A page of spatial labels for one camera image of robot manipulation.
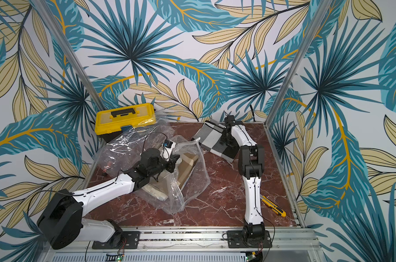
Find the brown beige striped blanket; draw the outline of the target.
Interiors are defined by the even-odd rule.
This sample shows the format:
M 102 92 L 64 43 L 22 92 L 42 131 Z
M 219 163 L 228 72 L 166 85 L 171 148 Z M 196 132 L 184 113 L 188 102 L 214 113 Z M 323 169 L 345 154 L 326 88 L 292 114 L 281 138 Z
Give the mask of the brown beige striped blanket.
M 180 159 L 176 162 L 174 173 L 164 170 L 159 176 L 158 182 L 151 179 L 151 182 L 145 185 L 142 190 L 159 201 L 165 201 L 169 197 L 169 187 L 172 183 L 171 176 L 176 179 L 176 185 L 182 190 L 189 180 L 198 160 L 198 155 L 192 153 L 181 154 Z

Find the clear plastic vacuum bag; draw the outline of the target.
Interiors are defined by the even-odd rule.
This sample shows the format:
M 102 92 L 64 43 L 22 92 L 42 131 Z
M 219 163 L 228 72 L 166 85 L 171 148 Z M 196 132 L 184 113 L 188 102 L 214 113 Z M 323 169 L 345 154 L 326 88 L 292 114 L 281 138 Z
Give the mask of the clear plastic vacuum bag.
M 134 193 L 169 215 L 183 211 L 210 185 L 199 142 L 176 134 L 165 119 L 128 128 L 105 144 L 94 159 L 112 178 L 136 171 L 140 181 Z

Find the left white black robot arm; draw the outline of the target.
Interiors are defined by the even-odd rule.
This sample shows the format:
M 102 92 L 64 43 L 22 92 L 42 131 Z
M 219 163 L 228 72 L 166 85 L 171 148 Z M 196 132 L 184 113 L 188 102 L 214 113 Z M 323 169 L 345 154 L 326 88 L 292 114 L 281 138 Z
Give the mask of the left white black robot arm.
M 111 219 L 86 219 L 85 215 L 120 196 L 140 190 L 163 171 L 174 172 L 179 158 L 179 155 L 170 155 L 164 159 L 158 149 L 149 148 L 132 168 L 114 179 L 85 190 L 58 191 L 44 209 L 37 226 L 54 250 L 79 241 L 120 248 L 125 243 L 125 237 L 116 222 Z

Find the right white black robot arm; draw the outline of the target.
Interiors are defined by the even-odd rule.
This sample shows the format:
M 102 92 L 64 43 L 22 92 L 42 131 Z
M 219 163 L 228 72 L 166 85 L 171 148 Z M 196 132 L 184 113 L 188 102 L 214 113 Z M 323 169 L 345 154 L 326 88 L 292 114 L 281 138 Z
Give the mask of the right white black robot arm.
M 225 129 L 221 142 L 238 145 L 238 172 L 243 178 L 246 195 L 245 222 L 242 230 L 243 241 L 247 246 L 263 242 L 265 238 L 264 218 L 261 214 L 260 186 L 265 168 L 265 150 L 248 134 L 244 124 L 233 115 L 224 119 Z

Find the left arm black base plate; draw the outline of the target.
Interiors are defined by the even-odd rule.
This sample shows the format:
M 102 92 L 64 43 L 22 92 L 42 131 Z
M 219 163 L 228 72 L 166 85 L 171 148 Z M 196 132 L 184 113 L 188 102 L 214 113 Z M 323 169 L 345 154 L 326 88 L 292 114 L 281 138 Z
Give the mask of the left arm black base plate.
M 123 231 L 116 233 L 107 242 L 94 241 L 92 249 L 94 250 L 135 250 L 138 247 L 140 239 L 139 231 Z

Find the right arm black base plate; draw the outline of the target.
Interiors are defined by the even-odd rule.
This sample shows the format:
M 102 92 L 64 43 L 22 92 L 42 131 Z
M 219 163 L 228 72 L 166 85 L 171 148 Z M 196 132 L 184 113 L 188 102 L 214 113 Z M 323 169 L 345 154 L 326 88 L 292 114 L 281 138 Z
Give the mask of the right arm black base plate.
M 272 241 L 268 231 L 251 235 L 244 230 L 229 230 L 226 232 L 229 248 L 271 248 Z

